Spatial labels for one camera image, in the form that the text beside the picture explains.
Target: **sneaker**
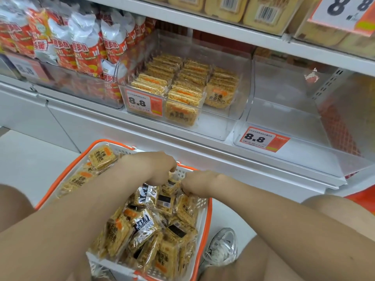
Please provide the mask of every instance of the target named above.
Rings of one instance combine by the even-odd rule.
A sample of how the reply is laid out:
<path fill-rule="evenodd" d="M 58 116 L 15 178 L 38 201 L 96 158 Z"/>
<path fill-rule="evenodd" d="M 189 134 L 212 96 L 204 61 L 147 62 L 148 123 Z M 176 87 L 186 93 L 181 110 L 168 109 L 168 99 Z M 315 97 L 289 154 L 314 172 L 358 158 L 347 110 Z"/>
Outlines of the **sneaker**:
<path fill-rule="evenodd" d="M 223 228 L 212 239 L 203 254 L 199 276 L 210 266 L 225 266 L 237 259 L 237 236 L 231 228 Z"/>

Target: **white floor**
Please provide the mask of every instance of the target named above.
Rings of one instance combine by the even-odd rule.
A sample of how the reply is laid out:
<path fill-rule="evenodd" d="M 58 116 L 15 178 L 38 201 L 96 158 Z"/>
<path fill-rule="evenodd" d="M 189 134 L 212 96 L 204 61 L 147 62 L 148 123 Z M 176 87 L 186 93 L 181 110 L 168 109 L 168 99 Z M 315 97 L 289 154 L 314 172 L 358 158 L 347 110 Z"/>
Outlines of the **white floor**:
<path fill-rule="evenodd" d="M 36 205 L 79 153 L 10 130 L 0 137 L 0 183 L 19 189 Z M 235 230 L 241 252 L 255 232 L 234 211 L 214 200 L 209 241 L 223 227 Z"/>

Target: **orange price tag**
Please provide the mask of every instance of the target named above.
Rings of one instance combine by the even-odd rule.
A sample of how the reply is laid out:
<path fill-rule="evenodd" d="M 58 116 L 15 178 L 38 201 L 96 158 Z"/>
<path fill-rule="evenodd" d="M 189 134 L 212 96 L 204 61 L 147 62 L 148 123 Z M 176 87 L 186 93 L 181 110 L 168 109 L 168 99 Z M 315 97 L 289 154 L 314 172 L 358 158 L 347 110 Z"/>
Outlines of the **orange price tag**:
<path fill-rule="evenodd" d="M 45 82 L 49 81 L 48 76 L 38 61 L 13 53 L 6 53 L 6 55 L 22 76 L 39 79 Z"/>
<path fill-rule="evenodd" d="M 308 21 L 369 37 L 375 32 L 375 0 L 321 0 Z"/>
<path fill-rule="evenodd" d="M 126 100 L 131 108 L 163 116 L 163 100 L 159 97 L 127 88 Z"/>
<path fill-rule="evenodd" d="M 240 142 L 276 153 L 289 139 L 289 137 L 250 126 Z"/>

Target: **hand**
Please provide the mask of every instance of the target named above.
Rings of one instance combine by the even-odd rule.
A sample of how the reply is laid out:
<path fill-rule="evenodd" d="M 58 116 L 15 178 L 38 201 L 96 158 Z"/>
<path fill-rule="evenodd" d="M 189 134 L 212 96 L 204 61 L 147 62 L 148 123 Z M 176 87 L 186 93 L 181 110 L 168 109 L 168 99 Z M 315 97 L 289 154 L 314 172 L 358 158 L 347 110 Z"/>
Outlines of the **hand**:
<path fill-rule="evenodd" d="M 149 185 L 162 185 L 167 183 L 169 171 L 174 172 L 177 163 L 172 156 L 160 152 L 139 152 L 123 158 L 129 159 L 133 167 L 145 170 L 146 183 Z"/>
<path fill-rule="evenodd" d="M 200 198 L 210 198 L 214 182 L 219 175 L 211 170 L 187 172 L 181 181 L 181 188 L 187 194 L 192 193 Z"/>

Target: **white plastic basket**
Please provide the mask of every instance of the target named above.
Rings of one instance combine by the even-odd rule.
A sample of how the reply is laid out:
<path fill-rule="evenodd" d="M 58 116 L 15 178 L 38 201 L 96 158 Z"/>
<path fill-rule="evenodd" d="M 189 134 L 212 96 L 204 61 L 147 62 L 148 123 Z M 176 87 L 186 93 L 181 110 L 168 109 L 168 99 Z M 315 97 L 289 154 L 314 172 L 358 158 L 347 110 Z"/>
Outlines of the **white plastic basket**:
<path fill-rule="evenodd" d="M 57 198 L 57 194 L 60 191 L 60 188 L 79 168 L 82 167 L 84 163 L 88 161 L 88 154 L 91 150 L 95 149 L 96 147 L 109 144 L 112 150 L 115 153 L 123 153 L 125 155 L 135 154 L 138 152 L 143 152 L 138 150 L 135 147 L 129 147 L 124 144 L 110 141 L 110 140 L 98 140 L 93 142 L 86 151 L 84 151 L 77 159 L 75 159 L 64 171 L 63 173 L 55 180 L 55 182 L 51 185 L 48 192 L 45 194 L 43 199 L 38 203 L 36 209 L 40 209 L 48 205 L 51 201 Z M 196 170 L 192 167 L 182 165 L 178 163 L 177 165 L 177 174 L 180 178 L 184 178 L 187 172 L 191 172 Z M 207 242 L 210 224 L 211 224 L 211 216 L 212 216 L 212 199 L 198 199 L 197 207 L 199 209 L 198 213 L 198 220 L 196 224 L 196 228 L 198 230 L 198 239 L 197 239 L 197 247 L 194 256 L 192 257 L 188 269 L 184 276 L 179 277 L 175 280 L 180 281 L 195 281 L 198 274 L 198 267 L 200 257 L 203 253 L 205 248 L 205 244 Z M 155 269 L 150 269 L 147 275 L 142 275 L 138 271 L 134 271 L 128 267 L 125 267 L 120 264 L 115 264 L 112 261 L 103 259 L 99 260 L 96 258 L 95 255 L 87 253 L 88 259 L 92 262 L 98 263 L 106 268 L 110 269 L 114 275 L 125 275 L 129 277 L 137 277 L 140 279 L 145 279 L 148 281 L 165 281 L 165 278 L 160 274 L 159 271 Z"/>

